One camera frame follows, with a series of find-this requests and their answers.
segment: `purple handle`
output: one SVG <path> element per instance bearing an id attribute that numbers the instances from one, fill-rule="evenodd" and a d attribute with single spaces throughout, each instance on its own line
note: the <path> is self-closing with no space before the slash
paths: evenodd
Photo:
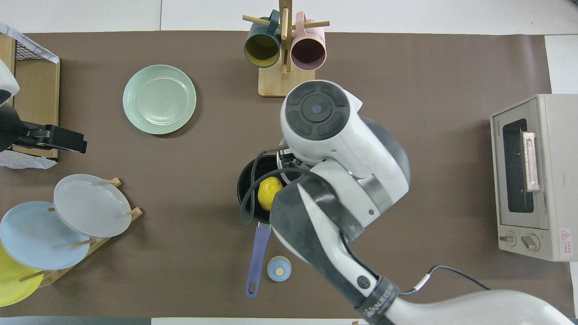
<path id="1" fill-rule="evenodd" d="M 249 298 L 255 298 L 259 290 L 259 281 L 261 280 L 261 271 L 263 270 L 263 260 L 265 259 L 265 249 L 271 236 L 271 228 L 257 227 L 255 229 L 255 242 L 253 243 L 253 254 L 251 255 L 251 265 L 249 265 L 249 276 L 247 277 L 247 286 L 245 295 Z"/>

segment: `green mug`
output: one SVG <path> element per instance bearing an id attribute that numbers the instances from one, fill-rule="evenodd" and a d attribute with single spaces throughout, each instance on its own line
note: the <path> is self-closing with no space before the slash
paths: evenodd
<path id="1" fill-rule="evenodd" d="M 279 12 L 271 11 L 268 26 L 253 23 L 245 41 L 245 58 L 249 63 L 259 68 L 268 68 L 277 63 L 281 51 L 281 30 L 279 26 Z"/>

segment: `black cable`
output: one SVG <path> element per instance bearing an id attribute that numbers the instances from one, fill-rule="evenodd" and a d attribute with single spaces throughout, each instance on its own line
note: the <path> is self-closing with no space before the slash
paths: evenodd
<path id="1" fill-rule="evenodd" d="M 359 260 L 357 258 L 357 256 L 353 253 L 353 251 L 349 247 L 349 244 L 345 240 L 345 235 L 343 234 L 343 232 L 339 231 L 339 236 L 341 237 L 341 241 L 343 242 L 343 246 L 345 246 L 345 249 L 347 250 L 347 253 L 351 256 L 351 258 L 353 258 L 353 260 L 357 264 L 361 265 L 362 268 L 366 269 L 371 275 L 373 275 L 373 277 L 376 280 L 379 279 L 379 275 L 377 273 L 375 273 L 372 269 L 370 269 L 367 265 L 365 265 L 361 260 Z"/>
<path id="2" fill-rule="evenodd" d="M 251 185 L 253 185 L 253 183 L 255 183 L 255 173 L 257 172 L 257 165 L 259 163 L 259 159 L 261 159 L 261 157 L 263 157 L 266 153 L 267 153 L 267 151 L 261 152 L 260 154 L 257 155 L 255 160 L 253 160 L 253 166 L 251 168 L 251 179 L 250 179 Z M 255 191 L 254 190 L 251 191 L 251 209 L 250 209 L 249 215 L 251 216 L 251 219 L 255 215 Z"/>
<path id="3" fill-rule="evenodd" d="M 432 267 L 431 269 L 429 269 L 429 271 L 425 274 L 424 278 L 420 281 L 420 283 L 418 283 L 414 288 L 412 288 L 409 291 L 406 292 L 400 292 L 399 295 L 400 296 L 410 296 L 416 292 L 418 292 L 428 281 L 429 281 L 429 276 L 432 275 L 436 270 L 438 269 L 446 269 L 449 271 L 452 271 L 454 273 L 457 273 L 461 276 L 463 276 L 464 278 L 472 281 L 473 283 L 479 285 L 480 287 L 486 289 L 486 290 L 492 290 L 489 287 L 487 287 L 486 285 L 482 284 L 481 282 L 479 282 L 478 280 L 472 278 L 471 276 L 463 273 L 462 271 L 459 271 L 453 267 L 449 267 L 449 266 L 445 266 L 445 265 L 436 265 L 434 267 Z"/>
<path id="4" fill-rule="evenodd" d="M 257 188 L 257 186 L 259 186 L 259 184 L 261 184 L 262 181 L 264 181 L 266 178 L 271 177 L 271 176 L 277 176 L 280 175 L 282 173 L 288 173 L 288 172 L 296 172 L 296 173 L 300 173 L 302 175 L 309 175 L 317 180 L 319 180 L 324 186 L 328 187 L 329 191 L 333 194 L 336 195 L 335 190 L 333 188 L 333 186 L 331 186 L 331 184 L 324 179 L 323 177 L 319 176 L 318 174 L 305 170 L 305 169 L 301 169 L 301 168 L 297 168 L 297 167 L 289 167 L 289 168 L 281 168 L 281 169 L 276 169 L 272 172 L 268 172 L 265 175 L 261 176 L 259 179 L 257 179 L 255 182 L 253 182 L 253 184 L 251 185 L 251 187 L 249 187 L 249 190 L 247 190 L 247 193 L 245 193 L 244 197 L 243 197 L 243 201 L 241 202 L 241 209 L 240 209 L 240 216 L 241 216 L 241 221 L 244 224 L 249 224 L 251 222 L 251 219 L 253 219 L 253 213 L 249 214 L 249 218 L 245 218 L 245 216 L 247 215 L 247 213 L 245 212 L 245 205 L 247 205 L 247 201 L 249 200 L 249 197 L 251 197 L 251 194 L 253 193 L 253 191 Z"/>

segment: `wooden base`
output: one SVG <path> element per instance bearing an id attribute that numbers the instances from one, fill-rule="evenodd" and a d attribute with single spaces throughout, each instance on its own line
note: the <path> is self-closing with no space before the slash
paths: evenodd
<path id="1" fill-rule="evenodd" d="M 263 97 L 285 97 L 298 84 L 315 79 L 315 71 L 298 69 L 291 60 L 290 72 L 283 74 L 283 63 L 277 61 L 274 66 L 259 69 L 259 95 Z"/>
<path id="2" fill-rule="evenodd" d="M 139 213 L 132 215 L 131 222 L 135 221 L 136 218 L 138 218 L 140 215 L 142 215 L 142 211 L 139 208 L 135 208 L 133 211 L 135 211 L 137 209 L 138 209 Z M 88 248 L 88 253 L 86 254 L 86 256 L 84 258 L 87 258 L 90 254 L 92 254 L 97 248 L 102 246 L 102 244 L 107 242 L 109 239 L 110 238 L 96 238 L 96 240 L 94 242 L 90 243 L 90 247 Z M 69 267 L 69 268 L 59 269 L 56 271 L 46 271 L 46 273 L 44 275 L 44 279 L 42 279 L 42 282 L 40 283 L 39 287 L 42 288 L 42 287 L 50 286 L 51 284 L 54 283 L 54 281 L 58 280 L 61 276 L 63 276 L 68 271 L 70 271 L 73 267 L 74 266 Z"/>
<path id="3" fill-rule="evenodd" d="M 20 85 L 20 92 L 14 96 L 14 108 L 20 119 L 42 125 L 58 125 L 60 63 L 55 64 L 48 60 L 16 61 L 14 72 Z M 56 149 L 14 147 L 14 151 L 58 158 Z"/>

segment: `oven knob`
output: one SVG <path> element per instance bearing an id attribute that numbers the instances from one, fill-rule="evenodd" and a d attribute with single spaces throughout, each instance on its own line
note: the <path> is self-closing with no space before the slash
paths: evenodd
<path id="1" fill-rule="evenodd" d="M 499 240 L 502 242 L 507 242 L 510 246 L 516 245 L 516 234 L 512 231 L 508 231 L 505 236 L 500 236 Z"/>
<path id="2" fill-rule="evenodd" d="M 528 250 L 535 252 L 540 249 L 540 239 L 538 239 L 538 236 L 532 234 L 530 236 L 522 236 L 521 239 Z"/>

